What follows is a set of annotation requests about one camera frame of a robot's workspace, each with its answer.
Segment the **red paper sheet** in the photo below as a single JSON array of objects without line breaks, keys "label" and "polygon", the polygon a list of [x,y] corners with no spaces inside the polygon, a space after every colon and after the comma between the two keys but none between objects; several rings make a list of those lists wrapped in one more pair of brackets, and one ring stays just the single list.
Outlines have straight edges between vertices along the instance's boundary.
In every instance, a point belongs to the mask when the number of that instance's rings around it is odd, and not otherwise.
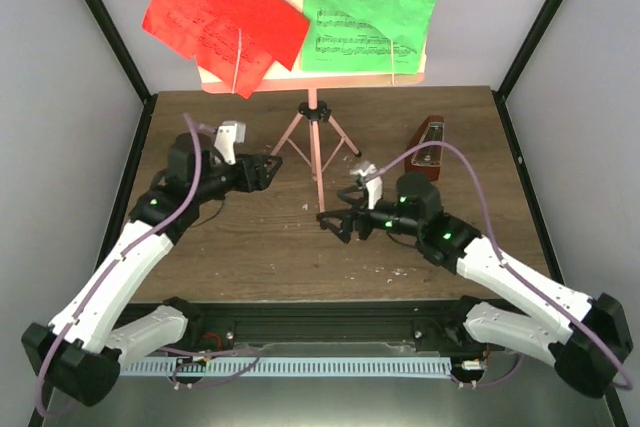
[{"label": "red paper sheet", "polygon": [[286,0],[151,0],[142,28],[243,98],[292,70],[310,20]]}]

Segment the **reddish-brown wooden metronome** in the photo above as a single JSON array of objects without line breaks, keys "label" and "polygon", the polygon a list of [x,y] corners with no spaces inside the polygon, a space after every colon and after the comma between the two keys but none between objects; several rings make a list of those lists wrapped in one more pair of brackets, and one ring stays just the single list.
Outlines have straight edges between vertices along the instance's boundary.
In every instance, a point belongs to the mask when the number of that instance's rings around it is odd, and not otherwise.
[{"label": "reddish-brown wooden metronome", "polygon": [[[443,141],[445,121],[440,115],[428,116],[411,137],[407,149],[427,141]],[[442,147],[431,145],[422,147],[404,159],[406,173],[417,171],[424,174],[431,182],[437,182],[442,165]]]}]

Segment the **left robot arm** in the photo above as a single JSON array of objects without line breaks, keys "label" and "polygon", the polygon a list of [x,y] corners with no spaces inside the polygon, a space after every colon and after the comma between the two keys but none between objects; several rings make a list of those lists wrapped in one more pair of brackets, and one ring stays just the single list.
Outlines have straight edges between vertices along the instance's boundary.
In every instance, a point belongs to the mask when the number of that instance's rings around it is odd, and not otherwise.
[{"label": "left robot arm", "polygon": [[87,284],[48,325],[33,323],[23,333],[39,382],[94,406],[132,363],[166,347],[189,353],[203,342],[199,309],[178,297],[123,327],[116,322],[142,281],[198,220],[202,204],[270,186],[281,157],[237,154],[235,143],[223,134],[176,137],[166,167],[138,198]]}]

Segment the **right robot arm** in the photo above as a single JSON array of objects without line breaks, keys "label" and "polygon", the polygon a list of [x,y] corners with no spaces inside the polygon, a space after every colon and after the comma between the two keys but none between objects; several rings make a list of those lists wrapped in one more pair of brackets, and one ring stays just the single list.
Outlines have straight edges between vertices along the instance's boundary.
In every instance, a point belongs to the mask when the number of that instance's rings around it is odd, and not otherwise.
[{"label": "right robot arm", "polygon": [[471,280],[514,306],[503,311],[485,301],[466,300],[463,314],[444,325],[447,343],[465,350],[494,344],[554,368],[578,393],[594,399],[613,386],[633,341],[621,303],[603,293],[594,298],[531,269],[495,247],[471,224],[443,208],[440,192],[422,173],[396,183],[397,198],[382,197],[380,179],[360,180],[338,196],[347,208],[318,214],[321,228],[347,243],[376,230],[413,238],[415,249],[434,266]]}]

